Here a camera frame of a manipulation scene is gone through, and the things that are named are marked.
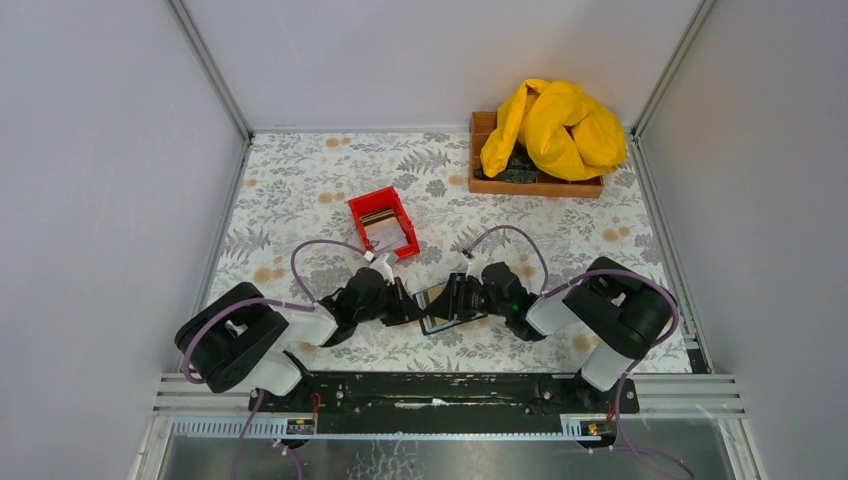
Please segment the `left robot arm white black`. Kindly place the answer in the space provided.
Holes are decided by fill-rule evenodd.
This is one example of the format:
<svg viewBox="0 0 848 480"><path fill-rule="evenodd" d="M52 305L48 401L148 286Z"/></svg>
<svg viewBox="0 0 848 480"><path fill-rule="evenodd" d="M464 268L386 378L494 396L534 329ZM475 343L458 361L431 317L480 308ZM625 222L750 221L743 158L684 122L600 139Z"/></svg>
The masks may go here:
<svg viewBox="0 0 848 480"><path fill-rule="evenodd" d="M296 358L283 352L284 345L331 347L348 340L361 323L392 327L423 316L399 278L365 267L308 306L267 298L254 284L242 282L185 323L174 344L193 384L215 394L247 386L284 396L306 376Z"/></svg>

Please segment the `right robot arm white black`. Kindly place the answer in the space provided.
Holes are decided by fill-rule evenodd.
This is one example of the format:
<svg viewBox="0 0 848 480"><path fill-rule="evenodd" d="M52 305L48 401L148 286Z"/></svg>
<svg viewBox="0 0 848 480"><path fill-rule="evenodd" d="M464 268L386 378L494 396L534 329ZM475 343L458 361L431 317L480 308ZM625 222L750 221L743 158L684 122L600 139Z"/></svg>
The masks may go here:
<svg viewBox="0 0 848 480"><path fill-rule="evenodd" d="M583 324L599 342L578 377L599 392L613 389L680 323L668 290L604 256L547 293L528 290L503 262L474 259L465 271L450 274L439 292L420 292L414 300L425 335L499 316L519 339L536 342Z"/></svg>

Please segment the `black card holder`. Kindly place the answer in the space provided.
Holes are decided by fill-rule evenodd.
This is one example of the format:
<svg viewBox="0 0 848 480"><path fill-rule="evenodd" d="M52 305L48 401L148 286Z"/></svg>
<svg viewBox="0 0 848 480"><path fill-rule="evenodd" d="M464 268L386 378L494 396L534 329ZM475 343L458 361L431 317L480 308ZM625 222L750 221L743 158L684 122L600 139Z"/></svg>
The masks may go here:
<svg viewBox="0 0 848 480"><path fill-rule="evenodd" d="M419 291L412 298L424 313L419 326L425 336L488 317L483 311L463 305L455 279Z"/></svg>

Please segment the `red plastic bin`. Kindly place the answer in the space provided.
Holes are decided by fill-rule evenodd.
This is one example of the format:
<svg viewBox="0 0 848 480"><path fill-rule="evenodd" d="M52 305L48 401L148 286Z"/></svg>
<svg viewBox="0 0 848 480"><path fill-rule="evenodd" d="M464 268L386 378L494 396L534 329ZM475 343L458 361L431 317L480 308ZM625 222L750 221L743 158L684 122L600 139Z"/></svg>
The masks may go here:
<svg viewBox="0 0 848 480"><path fill-rule="evenodd" d="M399 259L420 253L412 221L393 187L353 198L348 205L368 251L374 255L394 252Z"/></svg>

